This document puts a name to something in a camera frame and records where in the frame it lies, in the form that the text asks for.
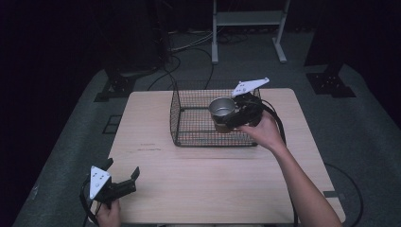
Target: wooden table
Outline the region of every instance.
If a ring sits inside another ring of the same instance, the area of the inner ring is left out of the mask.
[[[261,89],[283,121],[288,148],[323,191],[334,191],[297,98],[290,89]],[[113,142],[113,182],[137,166],[137,191],[120,199],[123,222],[163,224],[291,223],[279,165],[266,149],[179,148],[169,131],[171,91],[131,94]],[[341,221],[338,198],[328,198]]]

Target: black metal stand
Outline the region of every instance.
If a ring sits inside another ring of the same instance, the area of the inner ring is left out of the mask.
[[[107,102],[109,98],[130,96],[136,78],[125,78],[116,68],[106,68],[105,71],[109,80],[104,85],[103,91],[97,93],[95,102]]]
[[[330,63],[323,73],[306,74],[316,95],[331,95],[332,97],[355,97],[350,87],[345,86],[339,77],[342,62]]]

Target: forearm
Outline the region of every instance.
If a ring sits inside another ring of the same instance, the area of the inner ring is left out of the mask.
[[[272,150],[286,180],[298,216],[304,226],[341,226],[319,189],[306,176],[286,147]]]

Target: white metal rack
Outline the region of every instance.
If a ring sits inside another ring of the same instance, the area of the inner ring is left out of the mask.
[[[280,45],[286,23],[290,0],[286,0],[283,10],[275,11],[234,11],[218,12],[217,0],[213,2],[212,63],[218,63],[218,26],[263,26],[278,25],[277,37],[272,38],[274,48],[281,63],[287,62]]]

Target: black cable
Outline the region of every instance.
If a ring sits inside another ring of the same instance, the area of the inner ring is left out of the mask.
[[[163,75],[161,75],[160,77],[158,77],[156,80],[154,80],[154,81],[150,84],[150,86],[148,87],[147,91],[150,91],[150,88],[151,88],[159,79],[162,79],[162,78],[165,77],[165,76],[170,76],[170,79],[172,79],[172,80],[175,81],[175,79],[171,76],[171,73],[174,72],[174,71],[176,71],[176,70],[180,67],[180,65],[181,65],[181,60],[180,60],[178,57],[176,57],[176,56],[171,56],[171,57],[174,58],[174,59],[176,59],[176,60],[178,61],[177,66],[176,66],[175,68],[173,68],[173,70],[171,70],[171,71],[167,71],[167,70],[165,69],[165,70],[166,70],[166,73],[163,74]]]
[[[355,181],[342,169],[338,168],[337,166],[333,166],[331,164],[328,163],[324,163],[326,166],[330,166],[334,169],[336,169],[338,172],[342,173],[346,178],[348,178],[348,180],[354,185],[354,188],[357,191],[357,195],[359,196],[359,214],[357,215],[357,219],[354,221],[354,223],[352,223],[350,225],[350,227],[354,227],[357,226],[357,224],[360,222],[360,220],[362,219],[362,215],[363,215],[363,198],[362,198],[362,193],[360,192],[359,187],[357,186],[357,184],[355,183]]]
[[[232,35],[232,34],[221,34],[220,36],[218,36],[218,38],[224,38],[226,39],[226,42],[222,41],[222,40],[218,40],[219,44],[224,44],[224,45],[234,45],[234,44],[239,44],[239,43],[243,43],[245,41],[247,41],[248,35],[247,34],[242,34],[245,38],[241,39],[238,35]]]
[[[191,36],[199,36],[199,37],[205,37],[205,34],[210,34],[212,33],[211,30],[204,30],[204,31],[186,31],[184,34],[191,35]]]
[[[267,103],[267,104],[271,107],[271,109],[272,109],[274,112],[276,112],[275,109],[274,109],[274,107],[273,107],[267,100],[262,99],[262,101],[265,102],[265,103]]]
[[[86,201],[86,198],[84,196],[84,190],[85,190],[86,184],[88,184],[88,182],[90,182],[89,181],[89,176],[83,182],[82,187],[80,189],[80,193],[79,193],[80,203],[82,204],[82,207],[83,207],[83,209],[85,210],[85,213],[86,213],[85,220],[83,221],[83,226],[85,226],[87,218],[89,218],[95,225],[98,225],[96,216],[92,213],[91,209],[89,208],[90,205],[88,205],[88,203]]]
[[[97,213],[99,212],[101,205],[103,205],[103,203],[100,203],[100,205],[95,210],[95,216],[97,216]]]
[[[236,7],[235,7],[234,10],[237,10],[237,9],[238,9],[238,7],[239,7],[241,1],[242,1],[242,0],[237,1]],[[232,0],[232,1],[230,2],[230,6],[229,6],[228,9],[227,9],[228,12],[231,11],[231,7],[233,6],[233,3],[234,3],[234,0]],[[171,48],[172,39],[169,39],[169,40],[170,40],[170,44],[169,44],[169,45],[170,45],[170,50],[171,50],[171,52],[181,51],[181,50],[185,50],[185,49],[187,49],[187,48],[190,48],[190,47],[192,47],[192,46],[205,43],[206,41],[209,41],[209,40],[211,40],[211,39],[213,38],[213,35],[212,35],[212,34],[213,34],[213,32],[210,31],[209,34],[206,35],[206,36],[204,36],[203,38],[201,38],[201,39],[199,39],[199,40],[197,40],[197,41],[195,41],[195,42],[193,42],[193,43],[191,43],[191,44],[188,44],[188,45],[186,45],[186,46],[177,47],[177,48]]]
[[[263,110],[265,110],[266,112],[268,112],[269,114],[271,114],[274,117],[274,119],[277,123],[277,127],[280,131],[281,138],[283,139],[283,142],[286,145],[287,140],[286,140],[286,134],[284,133],[283,122],[281,121],[280,117],[278,117],[277,112],[274,111],[273,109],[270,109],[269,107],[267,107],[265,105],[263,105],[263,107],[264,107]]]
[[[184,52],[184,51],[188,51],[188,50],[198,50],[198,51],[201,51],[201,52],[205,53],[205,54],[209,57],[209,59],[210,59],[210,64],[212,65],[212,69],[211,69],[211,71],[210,71],[209,78],[207,79],[206,84],[204,85],[204,88],[203,88],[203,90],[206,90],[207,86],[209,85],[210,80],[212,79],[213,73],[214,73],[214,71],[215,71],[215,65],[212,63],[212,56],[211,56],[211,55],[209,54],[209,52],[207,52],[206,50],[200,49],[200,48],[194,48],[194,47],[192,47],[192,48],[189,48],[189,47],[188,47],[188,48],[184,48],[184,49],[182,49],[182,50],[177,51],[177,53]]]

